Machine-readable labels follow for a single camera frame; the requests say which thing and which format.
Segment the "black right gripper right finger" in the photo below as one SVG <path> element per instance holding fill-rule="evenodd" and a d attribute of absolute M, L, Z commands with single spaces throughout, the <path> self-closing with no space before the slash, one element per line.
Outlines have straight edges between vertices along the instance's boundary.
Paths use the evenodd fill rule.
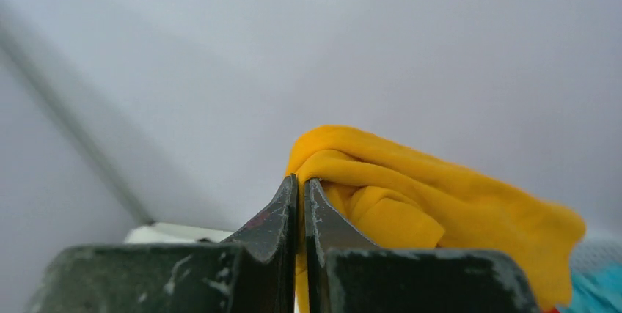
<path fill-rule="evenodd" d="M 519 266 L 499 251 L 386 249 L 304 185 L 311 312 L 539 312 Z"/>

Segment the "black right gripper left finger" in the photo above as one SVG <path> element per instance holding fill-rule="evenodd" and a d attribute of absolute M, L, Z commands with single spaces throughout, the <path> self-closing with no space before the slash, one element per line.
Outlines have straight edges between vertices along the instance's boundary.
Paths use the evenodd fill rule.
<path fill-rule="evenodd" d="M 293 312 L 298 181 L 217 243 L 82 245 L 49 264 L 28 312 Z"/>

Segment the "yellow t shirt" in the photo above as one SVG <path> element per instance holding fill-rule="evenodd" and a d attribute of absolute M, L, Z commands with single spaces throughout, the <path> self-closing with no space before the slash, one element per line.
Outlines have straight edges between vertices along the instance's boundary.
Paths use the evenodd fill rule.
<path fill-rule="evenodd" d="M 580 215 L 464 166 L 357 128 L 300 136 L 286 174 L 321 181 L 329 203 L 384 248 L 481 248 L 524 271 L 541 310 L 571 302 L 570 257 Z"/>

